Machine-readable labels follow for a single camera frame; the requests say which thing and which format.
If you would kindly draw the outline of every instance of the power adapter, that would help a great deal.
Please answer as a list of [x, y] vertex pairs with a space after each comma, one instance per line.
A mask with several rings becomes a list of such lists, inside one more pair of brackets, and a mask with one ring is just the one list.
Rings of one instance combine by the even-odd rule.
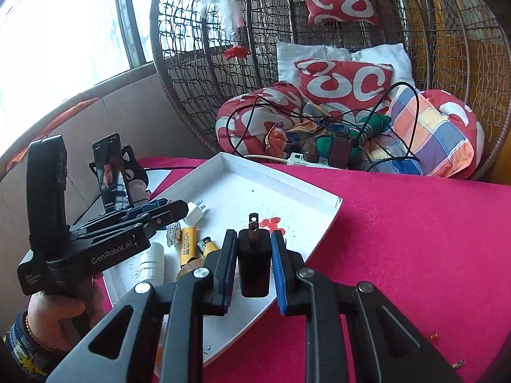
[[202, 200], [196, 204], [188, 202], [188, 215], [183, 220], [188, 226], [195, 226], [204, 217], [203, 210], [205, 208]]
[[238, 235], [241, 295], [262, 298], [270, 291], [270, 232], [259, 229], [259, 215], [249, 215], [248, 229]]

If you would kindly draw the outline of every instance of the white pillow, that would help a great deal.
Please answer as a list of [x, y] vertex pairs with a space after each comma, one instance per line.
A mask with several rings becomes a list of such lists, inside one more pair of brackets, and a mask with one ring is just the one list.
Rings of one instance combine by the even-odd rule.
[[[392, 80], [390, 81], [391, 85], [403, 81], [412, 85], [413, 88], [416, 87], [412, 76], [412, 62], [403, 47], [403, 43], [369, 47], [352, 53], [351, 58], [355, 62], [391, 64], [394, 68]], [[395, 88], [391, 92], [391, 96], [397, 89]]]
[[286, 80], [298, 88], [300, 75], [294, 63], [303, 59], [351, 60], [351, 53], [336, 47], [277, 42], [278, 80]]
[[[355, 53], [349, 53], [346, 49], [338, 49], [328, 46], [302, 46], [299, 44], [277, 43], [277, 68], [278, 80], [287, 80], [298, 87], [300, 76], [294, 63], [303, 59], [327, 59], [338, 61], [355, 61], [376, 64], [390, 64], [394, 69], [391, 85], [404, 81], [415, 88], [412, 76], [412, 62], [403, 47], [399, 44], [382, 44], [376, 47], [369, 47]], [[397, 92], [395, 88], [390, 96]]]

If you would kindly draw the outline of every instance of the black power adapter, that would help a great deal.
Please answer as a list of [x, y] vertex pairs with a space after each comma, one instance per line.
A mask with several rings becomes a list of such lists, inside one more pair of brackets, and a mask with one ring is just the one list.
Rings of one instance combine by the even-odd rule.
[[238, 235], [238, 261], [241, 295], [246, 298], [262, 298], [270, 291], [270, 232], [259, 229], [259, 215], [248, 217], [248, 229]]

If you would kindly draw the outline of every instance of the smartphone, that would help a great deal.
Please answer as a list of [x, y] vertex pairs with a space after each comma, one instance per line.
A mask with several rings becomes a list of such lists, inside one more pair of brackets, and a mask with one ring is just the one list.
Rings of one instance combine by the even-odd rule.
[[99, 189], [107, 213], [133, 207], [121, 151], [121, 137], [112, 134], [93, 145]]

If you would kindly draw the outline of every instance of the human hand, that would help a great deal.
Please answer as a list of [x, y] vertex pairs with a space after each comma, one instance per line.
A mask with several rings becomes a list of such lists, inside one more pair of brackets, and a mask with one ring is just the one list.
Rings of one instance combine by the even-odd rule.
[[[94, 276], [94, 279], [102, 277], [103, 274], [99, 274]], [[102, 305], [103, 293], [98, 284], [93, 281], [93, 297], [88, 303], [91, 328], [105, 315]], [[67, 338], [60, 322], [77, 317], [84, 311], [85, 303], [81, 300], [39, 292], [30, 298], [27, 322], [32, 336], [39, 345], [50, 350], [70, 351], [73, 343]]]

